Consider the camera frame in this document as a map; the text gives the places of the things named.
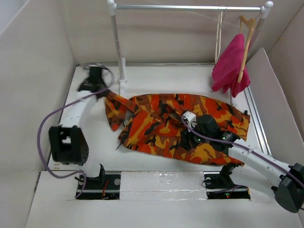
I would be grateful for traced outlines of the orange camouflage trousers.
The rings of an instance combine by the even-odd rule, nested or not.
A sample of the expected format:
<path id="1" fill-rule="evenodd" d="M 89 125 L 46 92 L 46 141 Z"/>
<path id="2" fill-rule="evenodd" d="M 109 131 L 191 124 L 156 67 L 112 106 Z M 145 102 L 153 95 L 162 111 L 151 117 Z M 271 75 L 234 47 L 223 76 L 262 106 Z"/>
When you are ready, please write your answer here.
<path id="1" fill-rule="evenodd" d="M 114 92 L 105 97 L 105 113 L 113 131 L 131 117 L 118 136 L 127 149 L 202 165 L 226 165 L 242 162 L 215 150 L 207 142 L 186 149 L 181 122 L 184 112 L 197 117 L 211 115 L 221 130 L 247 138 L 250 115 L 217 99 L 192 94 L 146 94 L 123 98 Z"/>

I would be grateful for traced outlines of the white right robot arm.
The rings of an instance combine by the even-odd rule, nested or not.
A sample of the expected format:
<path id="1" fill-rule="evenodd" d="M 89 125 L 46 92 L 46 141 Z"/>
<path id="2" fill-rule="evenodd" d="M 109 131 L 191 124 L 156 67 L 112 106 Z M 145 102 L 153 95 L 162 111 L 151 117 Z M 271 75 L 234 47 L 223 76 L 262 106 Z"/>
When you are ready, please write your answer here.
<path id="1" fill-rule="evenodd" d="M 220 171 L 219 181 L 230 190 L 246 186 L 276 200 L 285 210 L 297 213 L 304 206 L 304 167 L 290 165 L 265 155 L 257 147 L 249 145 L 237 134 L 221 130 L 215 119 L 208 114 L 196 116 L 186 111 L 181 117 L 186 130 L 182 140 L 186 149 L 197 149 L 202 143 L 244 165 L 229 163 Z"/>

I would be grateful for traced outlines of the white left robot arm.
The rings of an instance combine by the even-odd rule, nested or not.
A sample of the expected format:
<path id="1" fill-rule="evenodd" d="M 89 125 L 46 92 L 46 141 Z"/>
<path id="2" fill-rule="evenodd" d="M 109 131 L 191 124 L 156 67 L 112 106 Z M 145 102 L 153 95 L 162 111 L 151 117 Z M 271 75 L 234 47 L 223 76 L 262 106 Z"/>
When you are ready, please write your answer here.
<path id="1" fill-rule="evenodd" d="M 101 173 L 101 164 L 89 154 L 83 128 L 98 99 L 109 92 L 103 79 L 104 71 L 111 72 L 103 65 L 89 67 L 88 76 L 76 91 L 78 102 L 69 106 L 67 116 L 48 132 L 53 160 L 63 165 L 77 165 L 95 188 L 103 187 L 106 177 Z"/>

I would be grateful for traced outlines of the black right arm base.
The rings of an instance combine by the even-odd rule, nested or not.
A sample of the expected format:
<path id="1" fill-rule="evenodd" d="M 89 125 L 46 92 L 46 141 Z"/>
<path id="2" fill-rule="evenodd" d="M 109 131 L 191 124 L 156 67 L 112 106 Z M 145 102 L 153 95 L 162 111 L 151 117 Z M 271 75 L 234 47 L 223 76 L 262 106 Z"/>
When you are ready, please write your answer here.
<path id="1" fill-rule="evenodd" d="M 231 174 L 239 165 L 229 163 L 220 171 L 205 171 L 201 186 L 206 189 L 208 200 L 247 199 L 250 200 L 248 187 L 235 184 Z"/>

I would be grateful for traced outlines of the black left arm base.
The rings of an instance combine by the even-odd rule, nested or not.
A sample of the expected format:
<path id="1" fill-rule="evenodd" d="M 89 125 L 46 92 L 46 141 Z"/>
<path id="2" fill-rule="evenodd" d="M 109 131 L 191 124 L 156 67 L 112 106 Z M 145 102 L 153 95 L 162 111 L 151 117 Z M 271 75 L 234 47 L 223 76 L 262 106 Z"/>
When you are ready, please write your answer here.
<path id="1" fill-rule="evenodd" d="M 117 200 L 120 198 L 120 173 L 106 173 L 103 180 L 87 178 L 85 188 L 77 200 Z"/>

